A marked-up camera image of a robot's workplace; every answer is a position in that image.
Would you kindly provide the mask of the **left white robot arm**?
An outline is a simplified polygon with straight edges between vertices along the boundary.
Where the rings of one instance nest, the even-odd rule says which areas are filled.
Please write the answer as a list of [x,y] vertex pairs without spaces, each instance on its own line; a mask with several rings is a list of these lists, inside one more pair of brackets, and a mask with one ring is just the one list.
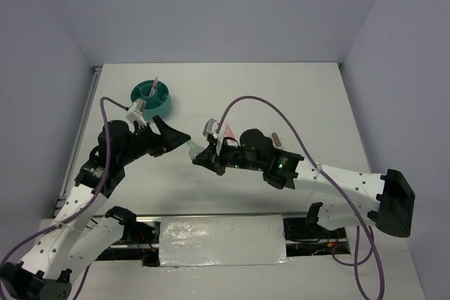
[[14,299],[67,299],[73,283],[112,243],[133,241],[139,224],[123,207],[109,209],[98,225],[86,226],[125,177],[124,168],[142,156],[159,157],[191,137],[153,118],[149,124],[112,120],[80,169],[69,197],[47,230],[33,236],[33,248],[17,263],[3,260],[1,281]]

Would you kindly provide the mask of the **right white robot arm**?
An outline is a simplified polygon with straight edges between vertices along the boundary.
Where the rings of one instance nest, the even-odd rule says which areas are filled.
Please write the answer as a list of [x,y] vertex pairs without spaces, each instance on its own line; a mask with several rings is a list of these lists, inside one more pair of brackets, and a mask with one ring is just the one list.
[[365,223],[393,237],[409,237],[416,199],[402,172],[364,174],[324,164],[312,164],[300,154],[276,148],[259,129],[244,131],[238,141],[207,136],[207,147],[193,146],[194,165],[224,175],[226,169],[259,171],[266,183],[282,190],[310,190],[334,195],[344,202],[313,202],[307,211],[306,230],[322,237],[329,230]]

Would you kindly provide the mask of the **brown-top white eraser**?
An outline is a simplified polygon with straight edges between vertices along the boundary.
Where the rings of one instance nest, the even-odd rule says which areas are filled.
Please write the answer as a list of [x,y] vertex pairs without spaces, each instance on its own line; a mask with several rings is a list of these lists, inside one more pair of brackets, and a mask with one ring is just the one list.
[[272,141],[274,143],[274,146],[276,148],[281,148],[282,147],[282,142],[281,142],[281,140],[280,140],[280,138],[279,138],[277,133],[273,132],[271,134],[271,139],[272,139]]

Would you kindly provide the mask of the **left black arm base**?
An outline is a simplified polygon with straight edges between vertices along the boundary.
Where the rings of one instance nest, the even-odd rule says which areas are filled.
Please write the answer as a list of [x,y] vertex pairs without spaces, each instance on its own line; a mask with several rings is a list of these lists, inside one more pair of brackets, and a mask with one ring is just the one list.
[[107,247],[97,261],[135,261],[144,267],[160,266],[159,221],[138,222],[127,239],[119,240]]

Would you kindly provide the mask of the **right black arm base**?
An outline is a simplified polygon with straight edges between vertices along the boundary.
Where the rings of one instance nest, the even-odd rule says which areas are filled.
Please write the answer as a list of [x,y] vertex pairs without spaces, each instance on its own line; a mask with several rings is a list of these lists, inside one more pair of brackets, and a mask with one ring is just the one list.
[[305,218],[284,218],[283,236],[287,257],[350,254],[344,228],[308,227]]

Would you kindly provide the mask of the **green highlighter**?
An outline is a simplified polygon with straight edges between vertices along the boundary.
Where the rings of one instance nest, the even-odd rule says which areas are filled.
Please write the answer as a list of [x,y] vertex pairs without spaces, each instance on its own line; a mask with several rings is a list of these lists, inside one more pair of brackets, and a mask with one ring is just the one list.
[[188,155],[191,161],[193,161],[204,150],[204,147],[198,145],[194,141],[188,141],[186,144],[189,148]]

